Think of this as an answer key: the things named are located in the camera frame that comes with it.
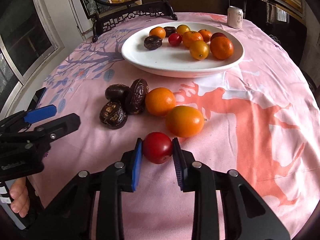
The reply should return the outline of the left hand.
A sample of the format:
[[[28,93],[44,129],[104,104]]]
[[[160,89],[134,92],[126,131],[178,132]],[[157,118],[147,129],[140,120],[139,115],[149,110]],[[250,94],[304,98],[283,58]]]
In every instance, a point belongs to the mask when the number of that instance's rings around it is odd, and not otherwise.
[[[12,211],[24,218],[30,207],[30,200],[26,186],[26,178],[18,178],[10,187],[10,196],[13,202],[10,204]]]

